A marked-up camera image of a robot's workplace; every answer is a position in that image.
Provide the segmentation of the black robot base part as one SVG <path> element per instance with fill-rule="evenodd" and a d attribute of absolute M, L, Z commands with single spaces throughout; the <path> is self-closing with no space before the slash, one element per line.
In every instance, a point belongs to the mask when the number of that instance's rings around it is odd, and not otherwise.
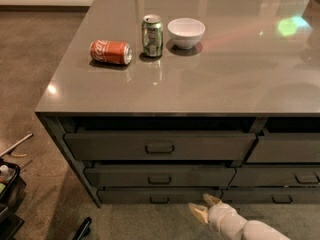
<path fill-rule="evenodd" d="M 86 237 L 90 233 L 91 222 L 92 219 L 90 217 L 85 218 L 72 240 L 81 240 Z"/>

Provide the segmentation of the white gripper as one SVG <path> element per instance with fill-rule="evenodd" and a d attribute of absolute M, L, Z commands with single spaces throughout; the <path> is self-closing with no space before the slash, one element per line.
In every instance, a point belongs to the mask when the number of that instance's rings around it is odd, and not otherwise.
<path fill-rule="evenodd" d="M 189 203 L 189 211 L 202 224 L 209 222 L 209 227 L 224 240 L 242 240 L 243 228 L 247 220 L 228 204 L 222 203 L 218 197 L 208 193 L 203 195 L 204 201 L 211 207 Z"/>

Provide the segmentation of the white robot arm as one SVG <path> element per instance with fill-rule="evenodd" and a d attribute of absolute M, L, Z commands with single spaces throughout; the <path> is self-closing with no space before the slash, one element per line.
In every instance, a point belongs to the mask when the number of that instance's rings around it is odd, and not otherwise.
<path fill-rule="evenodd" d="M 261 221 L 245 219 L 218 197 L 204 194 L 203 199 L 206 206 L 189 203 L 189 210 L 200 223 L 208 225 L 223 240 L 290 240 Z"/>

